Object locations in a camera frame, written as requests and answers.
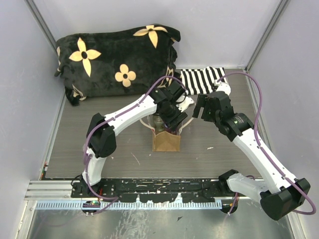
flower pattern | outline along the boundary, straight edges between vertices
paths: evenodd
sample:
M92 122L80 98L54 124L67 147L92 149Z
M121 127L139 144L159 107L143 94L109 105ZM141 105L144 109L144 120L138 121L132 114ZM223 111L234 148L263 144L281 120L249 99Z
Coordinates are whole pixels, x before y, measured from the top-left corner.
M117 82L122 82L123 86L131 86L131 81L135 80L136 74L134 71L129 71L129 67L125 64L120 66L120 72L115 74L115 80Z
M59 67L60 67L60 65L61 65L61 62L60 62L60 47L58 46L58 48L56 49L56 53L58 53L58 62L59 62L59 66L58 66L58 69L57 69L57 71L59 71L60 72L60 69L59 69Z
M84 70L88 76L91 76L91 63L90 60L94 60L95 58L101 55L100 52L94 49L86 50L85 42L79 37L78 39L78 47L79 50L75 51L69 57L72 61L82 61Z
M156 33L156 31L167 32L167 30L162 26L154 27L154 25L149 25L149 26L146 26L145 29L141 29L141 30L138 30L137 32L135 32L133 34L133 36L144 36L144 35L148 34L153 46L156 48L158 45L158 40L159 40L159 37L158 37L158 34Z
M73 84L73 97L77 97L80 96L80 100L83 101L86 99L86 96L83 95L83 93L81 91L79 91Z
M167 70L166 70L166 76L173 76L174 75L174 68L170 68L169 66L167 66ZM168 86L170 86L172 81L172 78L166 77L165 79L163 79L160 83L160 85L158 86L158 88L163 88L166 87L166 83L168 82Z

black pillow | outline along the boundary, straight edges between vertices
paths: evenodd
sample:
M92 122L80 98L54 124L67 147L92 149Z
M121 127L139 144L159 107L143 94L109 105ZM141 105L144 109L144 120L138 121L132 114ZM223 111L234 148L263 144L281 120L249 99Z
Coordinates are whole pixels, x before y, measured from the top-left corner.
M56 43L65 94L86 97L144 94L161 76L174 75L180 32L159 24L111 33L79 33ZM163 87L170 81L163 81Z

white scrape mark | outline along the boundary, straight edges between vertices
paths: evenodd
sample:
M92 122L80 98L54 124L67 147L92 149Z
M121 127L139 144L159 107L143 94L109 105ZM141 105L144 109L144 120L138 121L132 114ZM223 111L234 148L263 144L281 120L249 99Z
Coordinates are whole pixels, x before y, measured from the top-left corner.
M139 163L139 165L140 165L140 162L139 162L139 160L135 157L135 155L133 154L133 153L131 153L132 155L133 155L133 157L136 159L136 161Z

striped pillow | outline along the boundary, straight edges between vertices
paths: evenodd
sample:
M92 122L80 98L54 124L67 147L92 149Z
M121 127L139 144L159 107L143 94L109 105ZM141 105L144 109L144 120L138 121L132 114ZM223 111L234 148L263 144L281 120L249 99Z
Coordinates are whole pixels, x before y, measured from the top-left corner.
M227 78L217 83L225 75L224 68L206 67L204 69L182 69L181 81L188 90L188 95L209 94L216 90L221 82L228 83Z

wall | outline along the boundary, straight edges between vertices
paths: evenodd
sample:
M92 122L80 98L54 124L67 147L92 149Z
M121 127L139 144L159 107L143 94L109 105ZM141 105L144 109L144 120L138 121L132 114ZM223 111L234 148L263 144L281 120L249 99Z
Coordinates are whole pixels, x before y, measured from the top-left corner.
M161 23L181 31L179 67L247 65L280 0L34 0L54 37Z
M317 0L291 1L251 74L263 90L263 119L276 155L307 178L319 207L318 12ZM302 209L311 207L306 202ZM309 238L318 238L319 214L301 219Z
M0 32L0 238L11 239L29 180L39 176L63 84L24 1L0 2Z

